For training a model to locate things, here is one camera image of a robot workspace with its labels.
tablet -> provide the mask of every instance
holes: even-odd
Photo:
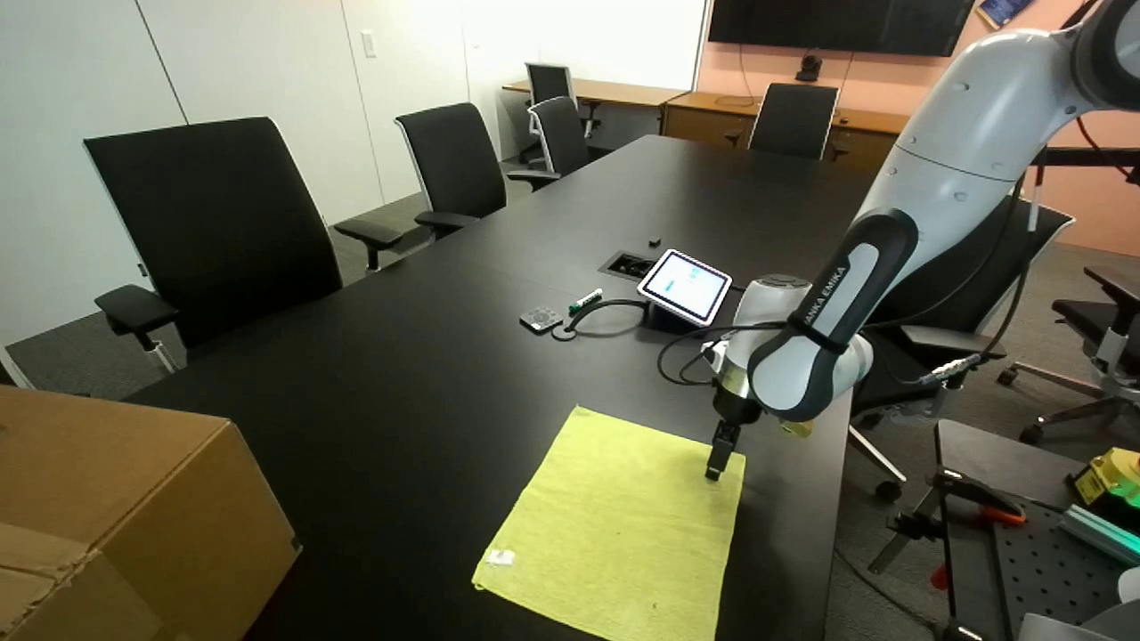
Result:
[[[709,328],[732,284],[732,275],[666,250],[640,277],[638,292],[688,322]]]

yellow cloth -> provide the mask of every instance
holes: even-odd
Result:
[[[746,454],[575,409],[470,582],[599,636],[716,632]]]

small device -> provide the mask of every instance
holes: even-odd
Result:
[[[563,318],[554,314],[554,311],[527,311],[527,314],[519,314],[519,322],[525,322],[531,335],[545,335],[545,331],[558,328]]]
[[[571,302],[571,318],[584,318],[601,302],[601,287],[590,287],[589,294]]]
[[[685,318],[695,328],[709,328],[732,284],[732,275],[688,254],[666,250],[638,280],[638,292],[673,318]]]

conference table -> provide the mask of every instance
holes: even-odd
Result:
[[[739,280],[812,277],[852,211],[841,166],[647,135],[221,339],[134,401],[231,415],[292,515],[304,554],[248,636],[581,636],[478,593],[478,554],[575,405],[709,442],[714,388],[658,376],[666,331],[554,340],[517,318],[633,294],[607,264],[666,244]],[[824,636],[844,442],[848,397],[746,427],[716,636]]]

black office chair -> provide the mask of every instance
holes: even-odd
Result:
[[[527,81],[531,81],[531,100],[533,102],[545,102],[554,97],[575,100],[571,66],[563,66],[563,65],[527,65]]]
[[[505,207],[504,166],[475,102],[430,108],[394,121],[430,201],[416,217],[425,227],[448,235]],[[554,182],[550,170],[508,170],[508,176]]]
[[[836,89],[772,81],[760,102],[749,149],[818,161],[829,135]]]
[[[581,135],[584,135],[584,138],[595,135],[595,127],[599,127],[601,121],[599,121],[595,113],[581,113],[581,102],[577,102],[575,86],[571,86],[571,66],[563,66],[563,65],[527,65],[527,81],[531,81],[531,102],[545,102],[545,100],[563,97],[563,100],[571,100],[575,109],[577,109]]]
[[[86,138],[86,149],[158,287],[130,284],[98,299],[119,335],[158,348],[150,331],[174,321],[191,356],[238,322],[343,284],[274,121],[107,135]]]
[[[539,124],[545,166],[557,176],[575,173],[595,161],[577,124],[575,100],[554,97],[554,100],[531,102],[527,109]]]
[[[1094,381],[1064,376],[1032,364],[1011,364],[1002,370],[996,381],[1011,383],[1018,375],[1036,375],[1045,381],[1094,396],[1094,401],[1036,415],[1029,427],[1018,430],[1023,442],[1042,442],[1045,427],[1053,422],[1087,415],[1114,421],[1118,413],[1140,405],[1140,284],[1094,265],[1087,265],[1082,275],[1089,275],[1102,284],[1108,302],[1053,299],[1053,311],[1082,339]]]
[[[406,254],[413,254],[436,239],[430,227],[425,227],[402,212],[402,211],[410,211],[410,201],[413,201],[413,195],[373,207],[358,217],[346,217],[333,227],[362,244],[366,271],[383,271],[383,265],[406,261]]]
[[[905,474],[859,427],[879,422],[905,401],[937,401],[969,370],[996,360],[1006,322],[983,335],[987,321],[996,311],[1015,311],[1018,287],[1011,311],[996,302],[1064,224],[1069,217],[1059,211],[1032,212],[1029,201],[1006,199],[954,250],[918,265],[877,305],[861,331],[873,340],[877,364],[852,396],[852,442],[892,477],[879,485],[879,497],[896,497]]]

